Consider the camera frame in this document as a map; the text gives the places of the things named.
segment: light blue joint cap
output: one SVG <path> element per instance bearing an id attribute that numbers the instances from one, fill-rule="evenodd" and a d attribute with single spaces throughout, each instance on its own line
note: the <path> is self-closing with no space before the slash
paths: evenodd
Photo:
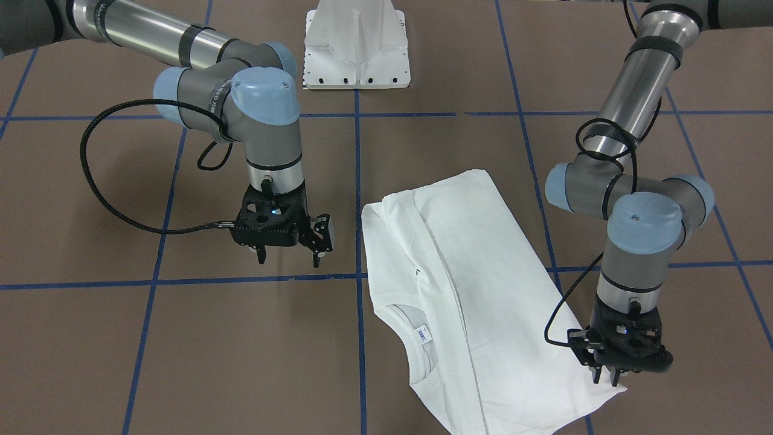
<path id="1" fill-rule="evenodd" d="M 706 219 L 709 218 L 709 214 L 711 214 L 711 211 L 714 209 L 715 198 L 711 186 L 709 186 L 703 178 L 700 178 L 697 175 L 680 174 L 672 176 L 671 178 L 678 178 L 682 181 L 686 181 L 690 186 L 695 187 L 695 190 L 697 190 L 698 194 L 703 198 L 703 204 L 706 206 L 706 214 L 703 216 L 703 221 L 700 222 L 700 226 L 703 226 L 703 224 L 706 223 Z"/>
<path id="2" fill-rule="evenodd" d="M 180 83 L 182 73 L 190 68 L 171 67 L 163 70 L 155 79 L 153 86 L 153 98 L 177 101 L 177 85 Z M 157 104 L 158 113 L 171 122 L 185 126 L 180 118 L 180 109 L 176 106 Z"/>
<path id="3" fill-rule="evenodd" d="M 665 251 L 681 233 L 682 208 L 671 198 L 652 192 L 621 197 L 607 223 L 609 240 L 638 255 Z"/>
<path id="4" fill-rule="evenodd" d="M 558 163 L 556 167 L 547 174 L 545 182 L 545 197 L 547 202 L 552 205 L 563 208 L 566 211 L 572 211 L 567 199 L 567 168 L 569 163 Z"/>
<path id="5" fill-rule="evenodd" d="M 301 116 L 292 76 L 279 68 L 252 67 L 233 76 L 233 103 L 250 118 L 269 125 L 290 125 Z"/>
<path id="6" fill-rule="evenodd" d="M 271 41 L 265 44 L 273 48 L 274 51 L 277 52 L 277 56 L 279 56 L 279 60 L 282 62 L 282 69 L 285 70 L 288 74 L 290 74 L 293 80 L 297 78 L 298 64 L 295 62 L 295 57 L 293 57 L 292 53 L 290 52 L 290 49 L 284 46 L 283 43 L 278 43 L 276 41 Z"/>

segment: blue cap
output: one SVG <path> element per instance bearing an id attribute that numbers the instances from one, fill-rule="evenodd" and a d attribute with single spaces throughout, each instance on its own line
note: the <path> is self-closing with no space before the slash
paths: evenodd
<path id="1" fill-rule="evenodd" d="M 298 77 L 298 65 L 296 64 L 292 53 L 290 53 L 290 49 L 284 46 L 283 43 L 278 43 L 276 41 L 265 44 L 277 52 L 277 56 L 279 56 L 279 60 L 282 62 L 282 69 L 287 71 L 293 79 Z"/>
<path id="2" fill-rule="evenodd" d="M 153 86 L 153 98 L 177 101 L 177 85 L 182 73 L 190 68 L 171 67 L 163 70 L 155 79 Z M 180 118 L 180 109 L 177 106 L 157 104 L 158 113 L 169 121 L 185 126 Z"/>
<path id="3" fill-rule="evenodd" d="M 241 70 L 231 82 L 233 103 L 250 118 L 269 125 L 289 125 L 301 116 L 292 76 L 279 68 Z"/>
<path id="4" fill-rule="evenodd" d="M 652 192 L 621 197 L 607 223 L 609 240 L 632 254 L 665 251 L 682 234 L 682 208 L 671 198 Z"/>
<path id="5" fill-rule="evenodd" d="M 566 211 L 572 211 L 567 199 L 567 168 L 569 163 L 558 163 L 556 167 L 547 174 L 545 182 L 545 197 L 547 202 L 552 205 L 563 208 Z"/>
<path id="6" fill-rule="evenodd" d="M 697 175 L 680 174 L 677 176 L 672 176 L 671 178 L 678 178 L 679 180 L 689 183 L 690 186 L 695 187 L 695 190 L 698 191 L 700 197 L 703 198 L 703 205 L 706 206 L 706 214 L 703 216 L 703 220 L 700 222 L 700 225 L 703 226 L 703 224 L 706 223 L 706 219 L 709 218 L 711 210 L 714 209 L 715 198 L 714 191 L 711 189 L 711 186 L 709 186 L 709 184 L 703 178 L 700 178 Z"/>

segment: robotic arm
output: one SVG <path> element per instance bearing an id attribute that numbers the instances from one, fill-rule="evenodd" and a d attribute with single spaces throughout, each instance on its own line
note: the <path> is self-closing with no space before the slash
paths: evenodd
<path id="1" fill-rule="evenodd" d="M 623 174 L 625 164 L 683 51 L 700 32 L 771 25 L 773 2 L 652 2 L 599 118 L 586 123 L 582 137 L 582 128 L 577 133 L 580 154 L 550 171 L 551 204 L 608 221 L 590 325 L 567 332 L 569 347 L 593 368 L 596 383 L 603 366 L 613 371 L 616 385 L 623 372 L 664 372 L 671 365 L 673 357 L 661 343 L 658 296 L 672 254 L 714 206 L 711 188 L 697 176 L 638 179 Z"/>
<path id="2" fill-rule="evenodd" d="M 297 67 L 286 47 L 245 43 L 130 0 L 11 0 L 0 4 L 0 24 L 0 58 L 83 37 L 172 65 L 159 75 L 154 97 L 214 116 L 170 105 L 158 111 L 210 133 L 215 142 L 242 142 L 247 157 L 250 185 L 236 219 L 211 228 L 230 229 L 236 243 L 257 252 L 260 264 L 266 246 L 301 243 L 312 251 L 314 267 L 332 251 L 330 216 L 307 212 Z"/>

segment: folded shirt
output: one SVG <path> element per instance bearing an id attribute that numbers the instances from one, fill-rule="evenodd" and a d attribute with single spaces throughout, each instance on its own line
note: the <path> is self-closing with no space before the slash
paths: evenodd
<path id="1" fill-rule="evenodd" d="M 374 311 L 449 432 L 553 433 L 625 391 L 544 341 L 560 294 L 486 171 L 366 205 L 363 235 Z M 564 306 L 551 337 L 576 327 Z"/>

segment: shirt label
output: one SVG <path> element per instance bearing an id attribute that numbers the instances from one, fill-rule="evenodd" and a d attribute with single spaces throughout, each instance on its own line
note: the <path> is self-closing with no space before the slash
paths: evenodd
<path id="1" fill-rule="evenodd" d="M 422 344 L 432 341 L 432 334 L 430 334 L 430 331 L 427 329 L 427 325 L 421 325 L 414 329 L 414 331 L 419 335 L 419 340 L 421 340 Z"/>

